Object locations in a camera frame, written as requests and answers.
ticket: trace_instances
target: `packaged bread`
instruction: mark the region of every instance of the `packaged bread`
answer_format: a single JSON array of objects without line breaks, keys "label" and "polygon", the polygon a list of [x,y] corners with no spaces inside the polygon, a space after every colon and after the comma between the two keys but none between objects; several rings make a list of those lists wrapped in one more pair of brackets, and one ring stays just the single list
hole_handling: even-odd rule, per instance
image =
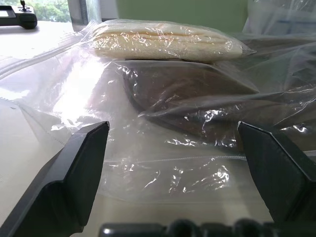
[{"label": "packaged bread", "polygon": [[212,62],[253,52],[218,30],[160,21],[107,21],[94,30],[92,40],[99,55],[124,59]]}]

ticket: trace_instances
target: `white table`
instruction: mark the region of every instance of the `white table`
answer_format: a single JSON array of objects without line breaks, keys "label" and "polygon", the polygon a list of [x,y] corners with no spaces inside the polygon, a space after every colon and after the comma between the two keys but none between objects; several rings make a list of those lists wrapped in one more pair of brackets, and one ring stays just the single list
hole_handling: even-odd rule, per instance
[{"label": "white table", "polygon": [[[39,22],[38,29],[30,32],[23,28],[5,27],[0,28],[0,41],[5,41],[7,47],[11,48],[18,45],[16,48],[20,50],[19,42],[22,40],[27,42],[24,47],[28,52],[32,52],[30,47],[37,50],[34,38],[49,43],[52,35],[57,37],[63,34],[63,31],[70,30],[72,30],[71,24],[52,22]],[[42,143],[39,143],[25,114],[14,104],[0,100],[0,225],[39,169],[53,157],[58,149],[60,147],[56,145],[54,149],[47,150]],[[272,220],[263,201],[256,203],[132,204],[97,195],[88,225],[82,234],[74,236],[97,236],[99,228],[105,222],[156,222],[167,225],[175,219],[187,218],[197,224],[203,222],[232,224],[243,217],[254,218],[258,221]]]}]

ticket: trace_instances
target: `remote controller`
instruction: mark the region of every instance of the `remote controller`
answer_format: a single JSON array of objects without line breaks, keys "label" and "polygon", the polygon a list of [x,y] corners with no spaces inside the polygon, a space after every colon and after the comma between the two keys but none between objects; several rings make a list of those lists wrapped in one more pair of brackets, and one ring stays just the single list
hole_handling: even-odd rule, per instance
[{"label": "remote controller", "polygon": [[24,29],[34,29],[38,20],[31,6],[21,1],[21,6],[0,6],[0,26],[22,26]]}]

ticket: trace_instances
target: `green wall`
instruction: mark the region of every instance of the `green wall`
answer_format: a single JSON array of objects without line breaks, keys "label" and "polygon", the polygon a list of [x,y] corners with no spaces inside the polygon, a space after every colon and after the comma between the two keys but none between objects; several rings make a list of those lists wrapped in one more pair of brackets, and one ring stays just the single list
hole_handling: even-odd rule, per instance
[{"label": "green wall", "polygon": [[247,0],[117,0],[125,19],[174,21],[240,32],[247,19]]}]

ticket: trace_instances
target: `plastic bag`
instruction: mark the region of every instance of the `plastic bag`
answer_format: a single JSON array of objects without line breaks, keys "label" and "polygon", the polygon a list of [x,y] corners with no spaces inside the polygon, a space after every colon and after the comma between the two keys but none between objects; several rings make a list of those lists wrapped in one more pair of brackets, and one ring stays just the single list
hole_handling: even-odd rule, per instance
[{"label": "plastic bag", "polygon": [[252,53],[224,33],[192,25],[162,21],[111,20],[93,33],[99,55],[125,59],[184,59],[217,61]]},{"label": "plastic bag", "polygon": [[[90,36],[7,74],[0,97],[61,144],[82,126],[108,120],[100,193],[138,202],[261,202],[237,147],[243,114],[314,149],[315,38],[238,36],[257,53],[208,65],[99,57]],[[186,117],[191,125],[177,127]],[[228,126],[217,132],[218,124]]]},{"label": "plastic bag", "polygon": [[65,26],[51,25],[43,22],[34,32],[14,37],[3,34],[0,45],[0,78],[4,78],[13,71],[24,68],[30,62],[37,63],[52,54],[58,54],[71,45],[80,42],[96,23],[91,22],[79,33],[64,32]]},{"label": "plastic bag", "polygon": [[248,0],[243,32],[259,35],[314,33],[314,0]]}]

